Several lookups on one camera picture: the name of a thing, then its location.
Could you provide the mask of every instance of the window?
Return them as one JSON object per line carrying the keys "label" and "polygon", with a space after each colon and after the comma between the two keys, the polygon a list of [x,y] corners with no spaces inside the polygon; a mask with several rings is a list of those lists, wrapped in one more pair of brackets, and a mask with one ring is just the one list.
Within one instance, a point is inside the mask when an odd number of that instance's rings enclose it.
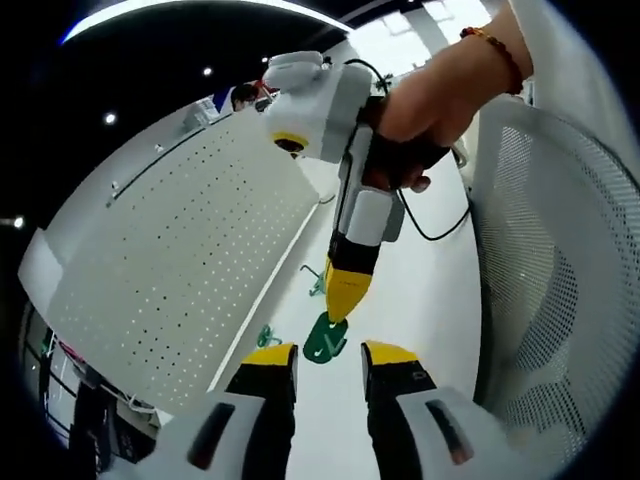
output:
{"label": "window", "polygon": [[37,400],[40,395],[40,360],[31,353],[31,350],[24,352],[24,376],[27,388]]}
{"label": "window", "polygon": [[51,429],[60,439],[62,445],[64,445],[65,447],[69,447],[69,427],[63,425],[57,418],[53,417],[52,415],[47,415],[47,420],[49,421]]}
{"label": "window", "polygon": [[460,40],[463,28],[486,25],[491,20],[480,0],[435,0],[423,5],[450,44]]}
{"label": "window", "polygon": [[349,43],[360,58],[382,75],[403,75],[431,58],[409,21],[399,12],[358,28],[349,35]]}

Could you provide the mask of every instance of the ceiling light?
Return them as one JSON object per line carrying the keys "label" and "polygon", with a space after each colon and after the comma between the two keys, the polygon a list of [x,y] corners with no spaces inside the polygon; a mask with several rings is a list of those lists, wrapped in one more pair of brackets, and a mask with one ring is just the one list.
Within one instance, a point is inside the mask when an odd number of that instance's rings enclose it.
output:
{"label": "ceiling light", "polygon": [[[70,38],[75,37],[79,33],[84,32],[85,30],[90,29],[91,27],[95,27],[107,20],[111,20],[112,18],[119,17],[129,12],[134,12],[136,10],[141,10],[146,7],[152,7],[154,5],[161,5],[164,3],[177,3],[183,0],[124,0],[115,5],[111,5],[107,8],[103,8],[99,12],[96,12],[92,15],[89,15],[87,18],[80,20],[75,27],[73,27],[66,37],[62,40],[62,43],[66,42]],[[209,1],[231,1],[231,0],[209,0]],[[278,8],[281,10],[287,10],[289,12],[298,13],[300,15],[304,15],[306,17],[314,18],[320,22],[324,22],[327,25],[331,25],[333,27],[339,28],[347,33],[353,32],[353,28],[345,25],[344,23],[338,22],[327,15],[324,15],[320,12],[316,12],[307,7],[303,7],[301,5],[296,5],[291,2],[286,2],[284,0],[235,0],[237,2],[244,3],[253,3],[256,5],[265,5],[268,7]]]}
{"label": "ceiling light", "polygon": [[104,123],[106,123],[107,125],[113,125],[114,123],[116,123],[116,114],[109,112],[104,116]]}

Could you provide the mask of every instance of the beaded bracelet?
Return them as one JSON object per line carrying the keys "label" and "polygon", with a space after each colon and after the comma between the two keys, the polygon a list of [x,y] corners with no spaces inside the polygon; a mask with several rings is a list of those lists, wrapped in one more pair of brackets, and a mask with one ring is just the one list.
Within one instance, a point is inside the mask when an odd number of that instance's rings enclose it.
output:
{"label": "beaded bracelet", "polygon": [[507,62],[509,72],[511,73],[511,87],[507,90],[507,93],[511,95],[518,95],[522,92],[522,73],[520,72],[518,64],[516,64],[515,60],[507,50],[506,45],[496,37],[489,35],[482,28],[467,27],[460,32],[460,38],[465,38],[469,35],[476,35],[477,37],[483,38],[489,42],[489,44],[495,47],[496,51]]}

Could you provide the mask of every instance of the white plastic part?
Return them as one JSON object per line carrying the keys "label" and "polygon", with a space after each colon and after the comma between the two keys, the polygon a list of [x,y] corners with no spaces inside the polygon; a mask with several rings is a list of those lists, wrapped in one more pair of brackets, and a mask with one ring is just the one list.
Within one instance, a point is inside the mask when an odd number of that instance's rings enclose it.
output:
{"label": "white plastic part", "polygon": [[371,90],[371,73],[352,65],[322,69],[318,52],[274,57],[264,76],[280,94],[264,114],[273,139],[297,138],[299,154],[339,163]]}
{"label": "white plastic part", "polygon": [[[500,422],[457,390],[444,387],[398,397],[415,440],[422,478],[435,480],[541,479],[540,469],[514,450]],[[456,463],[429,407],[440,409],[467,460]]]}
{"label": "white plastic part", "polygon": [[49,246],[44,230],[37,229],[22,257],[18,278],[38,313],[47,319],[47,310],[55,296],[64,270]]}
{"label": "white plastic part", "polygon": [[347,240],[368,247],[380,245],[392,203],[391,194],[381,190],[362,190],[358,193]]}
{"label": "white plastic part", "polygon": [[322,70],[319,52],[296,52],[273,57],[263,76],[264,83],[281,92],[309,85]]}

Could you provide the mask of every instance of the black strip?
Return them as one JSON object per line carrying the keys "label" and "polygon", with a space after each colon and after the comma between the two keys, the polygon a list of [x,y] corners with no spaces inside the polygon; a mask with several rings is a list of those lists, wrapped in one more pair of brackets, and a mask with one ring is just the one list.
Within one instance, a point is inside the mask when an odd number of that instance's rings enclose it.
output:
{"label": "black strip", "polygon": [[51,420],[53,423],[55,423],[58,427],[63,429],[65,432],[67,432],[67,434],[71,433],[71,430],[69,430],[68,427],[65,427],[62,423],[60,423],[60,420],[58,420],[56,417],[51,415],[49,412],[47,412],[47,418]]}
{"label": "black strip", "polygon": [[46,410],[49,397],[49,383],[51,382],[51,360],[48,357],[40,357],[40,371],[38,372],[38,398],[42,407]]}
{"label": "black strip", "polygon": [[411,428],[395,399],[369,402],[367,430],[381,480],[427,480]]}
{"label": "black strip", "polygon": [[22,361],[22,364],[24,365],[24,356],[27,350],[27,338],[29,338],[29,331],[31,330],[31,324],[33,323],[33,314],[35,313],[36,309],[33,306],[33,304],[31,302],[28,302],[27,304],[27,308],[29,308],[29,313],[27,314],[27,318],[25,320],[25,326],[24,326],[24,341],[22,343],[22,352],[20,354],[20,360]]}
{"label": "black strip", "polygon": [[214,407],[187,454],[187,461],[191,465],[200,470],[207,470],[211,466],[218,443],[235,409],[228,403],[218,403]]}
{"label": "black strip", "polygon": [[329,258],[333,268],[338,270],[373,275],[379,253],[380,245],[369,247],[353,243],[338,230],[331,235]]}
{"label": "black strip", "polygon": [[371,360],[371,352],[366,342],[360,344],[360,353],[362,354],[362,371],[364,373],[364,401],[369,403],[370,390],[371,390],[371,377],[369,371],[373,367],[373,361]]}
{"label": "black strip", "polygon": [[28,350],[31,355],[34,356],[34,358],[40,365],[42,365],[42,359],[40,358],[40,354],[36,352],[36,349],[33,348],[31,344],[29,344],[29,342],[24,342],[24,348],[25,350]]}
{"label": "black strip", "polygon": [[229,113],[229,114],[227,114],[227,115],[225,115],[225,116],[223,116],[221,118],[216,118],[213,122],[211,122],[206,127],[200,127],[198,129],[194,130],[193,132],[190,132],[184,138],[182,138],[180,141],[178,141],[174,145],[172,145],[169,148],[167,148],[164,152],[162,152],[162,154],[160,156],[158,156],[158,158],[156,158],[153,162],[151,162],[149,165],[147,165],[142,171],[140,171],[135,177],[133,177],[129,181],[129,183],[127,183],[124,187],[122,187],[122,189],[118,190],[116,192],[116,194],[113,196],[113,201],[116,201],[118,198],[120,198],[120,195],[122,195],[136,180],[138,180],[142,175],[147,173],[147,171],[151,167],[153,167],[156,163],[158,163],[160,160],[162,160],[164,157],[166,157],[169,153],[174,151],[176,148],[178,148],[180,145],[185,143],[187,140],[191,140],[193,137],[195,137],[199,133],[204,132],[207,128],[211,127],[212,125],[215,125],[216,123],[221,122],[222,120],[230,117],[231,115],[233,115],[233,114]]}
{"label": "black strip", "polygon": [[458,436],[458,432],[447,418],[447,414],[445,411],[438,405],[437,402],[427,402],[427,409],[431,413],[431,416],[436,421],[438,428],[442,432],[442,436],[444,437],[444,441],[447,443],[447,448],[449,449],[449,453],[451,454],[451,459],[454,463],[458,463],[458,459],[455,457],[456,452],[464,452],[464,447],[462,445],[462,441]]}
{"label": "black strip", "polygon": [[287,365],[240,365],[227,387],[229,393],[265,399],[247,445],[242,480],[285,478],[295,433],[293,368],[297,350],[293,347],[289,351]]}
{"label": "black strip", "polygon": [[335,226],[336,229],[340,228],[340,220],[342,219],[342,212],[344,211],[344,204],[347,201],[347,191],[349,190],[349,180],[351,178],[351,168],[353,167],[353,157],[350,153],[351,144],[353,143],[353,139],[355,137],[356,130],[354,129],[351,133],[351,137],[349,138],[349,142],[347,143],[347,148],[345,154],[342,158],[342,163],[346,165],[347,172],[344,176],[344,181],[342,183],[342,193],[339,197],[340,203],[337,206],[338,214],[336,215]]}
{"label": "black strip", "polygon": [[287,360],[287,367],[289,368],[290,372],[289,385],[287,385],[287,388],[289,389],[292,403],[296,403],[296,398],[298,395],[298,385],[296,384],[297,372],[295,371],[298,368],[298,363],[296,362],[297,358],[298,346],[294,345],[293,348],[289,351],[289,358]]}
{"label": "black strip", "polygon": [[367,372],[367,383],[370,401],[436,388],[435,382],[418,361],[374,365]]}
{"label": "black strip", "polygon": [[56,382],[58,382],[58,384],[59,384],[62,388],[64,388],[64,389],[67,391],[67,393],[68,393],[69,395],[71,395],[73,398],[76,398],[76,397],[78,396],[78,395],[76,394],[76,392],[74,392],[74,391],[73,391],[73,390],[71,390],[69,387],[67,387],[67,384],[66,384],[66,383],[64,383],[62,380],[60,380],[60,379],[56,376],[56,374],[55,374],[55,373],[53,373],[53,372],[51,371],[51,369],[49,369],[49,375],[50,375],[50,376],[51,376],[51,378],[53,378]]}

